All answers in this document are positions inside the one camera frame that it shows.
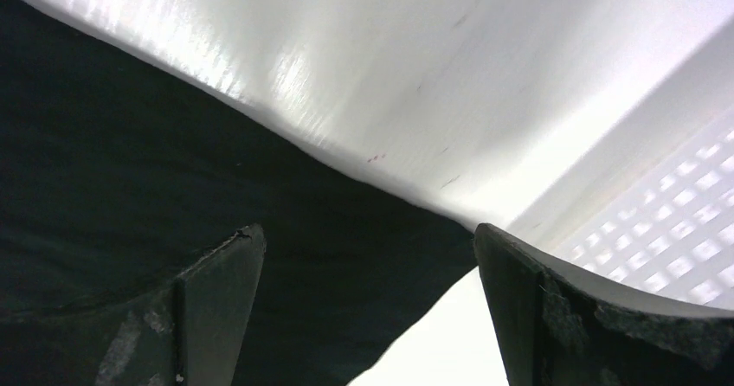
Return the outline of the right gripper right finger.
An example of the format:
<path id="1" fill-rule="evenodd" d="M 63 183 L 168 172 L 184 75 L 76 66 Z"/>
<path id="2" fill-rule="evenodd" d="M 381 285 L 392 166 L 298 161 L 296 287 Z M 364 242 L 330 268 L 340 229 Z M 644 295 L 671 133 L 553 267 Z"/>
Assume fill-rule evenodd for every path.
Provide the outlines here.
<path id="1" fill-rule="evenodd" d="M 509 384 L 732 384 L 732 312 L 625 286 L 491 224 L 473 249 Z"/>

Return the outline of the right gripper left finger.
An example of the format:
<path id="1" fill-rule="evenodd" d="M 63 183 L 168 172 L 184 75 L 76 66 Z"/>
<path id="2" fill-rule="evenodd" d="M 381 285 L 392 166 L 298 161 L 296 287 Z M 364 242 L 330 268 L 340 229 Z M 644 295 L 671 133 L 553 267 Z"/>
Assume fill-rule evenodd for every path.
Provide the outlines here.
<path id="1" fill-rule="evenodd" d="M 231 384 L 266 246 L 249 225 L 120 289 L 3 313 L 2 384 Z"/>

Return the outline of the black t shirt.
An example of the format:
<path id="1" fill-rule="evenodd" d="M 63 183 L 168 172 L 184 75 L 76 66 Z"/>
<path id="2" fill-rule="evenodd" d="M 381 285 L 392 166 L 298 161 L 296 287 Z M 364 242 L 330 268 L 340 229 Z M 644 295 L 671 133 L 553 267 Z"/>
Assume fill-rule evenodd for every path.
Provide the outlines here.
<path id="1" fill-rule="evenodd" d="M 1 0 L 1 307 L 61 306 L 267 241 L 233 382 L 343 385 L 475 265 L 460 224 L 192 85 Z"/>

